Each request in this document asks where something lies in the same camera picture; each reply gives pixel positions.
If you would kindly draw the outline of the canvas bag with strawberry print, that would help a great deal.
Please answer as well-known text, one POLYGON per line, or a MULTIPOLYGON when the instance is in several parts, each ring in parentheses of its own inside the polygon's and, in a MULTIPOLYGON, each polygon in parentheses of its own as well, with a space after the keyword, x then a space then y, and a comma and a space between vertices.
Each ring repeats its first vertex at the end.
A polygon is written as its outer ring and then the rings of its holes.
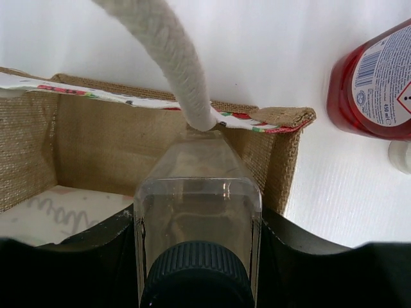
POLYGON ((59 243, 119 212, 178 136, 221 130, 265 205, 284 211, 311 108, 210 101, 195 47, 165 1, 98 1, 160 67, 171 92, 1 69, 1 237, 59 243))

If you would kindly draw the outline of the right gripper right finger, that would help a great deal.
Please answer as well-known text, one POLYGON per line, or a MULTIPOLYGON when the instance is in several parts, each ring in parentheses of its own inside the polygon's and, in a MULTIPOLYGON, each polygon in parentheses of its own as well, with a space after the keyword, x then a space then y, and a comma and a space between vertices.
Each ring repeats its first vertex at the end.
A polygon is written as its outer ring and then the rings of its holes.
POLYGON ((410 244, 349 248, 264 209, 258 307, 410 307, 410 244))

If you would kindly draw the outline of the clear plastic sachet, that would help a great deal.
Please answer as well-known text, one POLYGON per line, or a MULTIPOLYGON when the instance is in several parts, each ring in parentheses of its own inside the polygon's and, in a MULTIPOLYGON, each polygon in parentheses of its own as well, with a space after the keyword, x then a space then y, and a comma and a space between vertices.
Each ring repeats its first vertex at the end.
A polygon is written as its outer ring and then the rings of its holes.
POLYGON ((410 142, 392 141, 389 144, 388 156, 390 163, 402 173, 410 174, 410 142))

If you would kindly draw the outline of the red bottle with red cap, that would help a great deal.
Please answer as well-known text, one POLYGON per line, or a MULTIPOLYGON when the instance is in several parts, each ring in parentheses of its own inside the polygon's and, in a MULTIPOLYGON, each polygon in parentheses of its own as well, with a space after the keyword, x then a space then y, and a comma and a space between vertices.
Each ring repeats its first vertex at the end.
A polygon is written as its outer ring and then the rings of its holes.
POLYGON ((345 132, 410 140, 410 21, 362 44, 333 67, 326 103, 345 132))

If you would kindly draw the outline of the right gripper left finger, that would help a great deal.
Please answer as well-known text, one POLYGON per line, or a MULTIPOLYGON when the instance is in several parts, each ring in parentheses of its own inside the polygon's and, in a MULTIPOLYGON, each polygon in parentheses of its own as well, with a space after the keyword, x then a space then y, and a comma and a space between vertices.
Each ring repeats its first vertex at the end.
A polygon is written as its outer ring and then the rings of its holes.
POLYGON ((1 307, 138 307, 134 219, 122 210, 60 244, 1 238, 1 307))

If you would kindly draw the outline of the small jar with grey lid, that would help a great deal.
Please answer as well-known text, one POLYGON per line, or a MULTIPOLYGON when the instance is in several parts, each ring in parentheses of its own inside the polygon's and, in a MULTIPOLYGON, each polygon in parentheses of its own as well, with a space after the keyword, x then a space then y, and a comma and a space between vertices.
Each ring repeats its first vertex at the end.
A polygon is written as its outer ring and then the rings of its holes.
POLYGON ((134 195, 140 307, 255 307, 262 200, 219 131, 186 132, 134 195))

